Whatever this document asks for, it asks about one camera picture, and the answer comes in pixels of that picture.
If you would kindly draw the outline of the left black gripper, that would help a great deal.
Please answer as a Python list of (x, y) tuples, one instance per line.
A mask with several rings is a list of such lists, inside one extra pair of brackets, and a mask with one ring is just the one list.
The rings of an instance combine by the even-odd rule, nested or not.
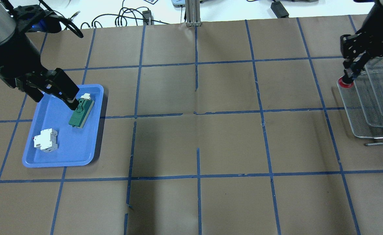
[(38, 5), (6, 8), (0, 5), (0, 78), (11, 88), (15, 79), (31, 73), (32, 82), (22, 82), (22, 90), (35, 102), (46, 94), (62, 100), (71, 110), (78, 108), (78, 86), (61, 68), (47, 70), (40, 53), (27, 38), (28, 31), (57, 33), (61, 31), (61, 16)]

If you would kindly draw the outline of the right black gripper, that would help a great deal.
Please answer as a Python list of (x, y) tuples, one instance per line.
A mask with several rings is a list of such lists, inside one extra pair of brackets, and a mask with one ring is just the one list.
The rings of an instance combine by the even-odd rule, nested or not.
[(355, 34), (340, 36), (340, 48), (344, 79), (353, 79), (370, 60), (383, 56), (383, 9), (372, 9)]

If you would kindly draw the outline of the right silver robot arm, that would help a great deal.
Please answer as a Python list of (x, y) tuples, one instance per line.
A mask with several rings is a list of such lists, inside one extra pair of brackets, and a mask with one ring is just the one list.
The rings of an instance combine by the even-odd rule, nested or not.
[(340, 37), (340, 48), (344, 58), (341, 80), (351, 84), (369, 60), (383, 56), (383, 0), (374, 1), (355, 34)]

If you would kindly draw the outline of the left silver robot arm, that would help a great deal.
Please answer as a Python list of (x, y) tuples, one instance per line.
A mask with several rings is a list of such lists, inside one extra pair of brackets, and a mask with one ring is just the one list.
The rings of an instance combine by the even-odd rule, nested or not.
[(27, 32), (58, 33), (65, 25), (79, 38), (81, 30), (68, 18), (57, 15), (43, 0), (39, 5), (13, 7), (0, 0), (0, 79), (17, 88), (34, 101), (44, 94), (54, 95), (71, 110), (78, 107), (78, 86), (60, 68), (48, 70), (41, 64), (40, 51), (27, 37)]

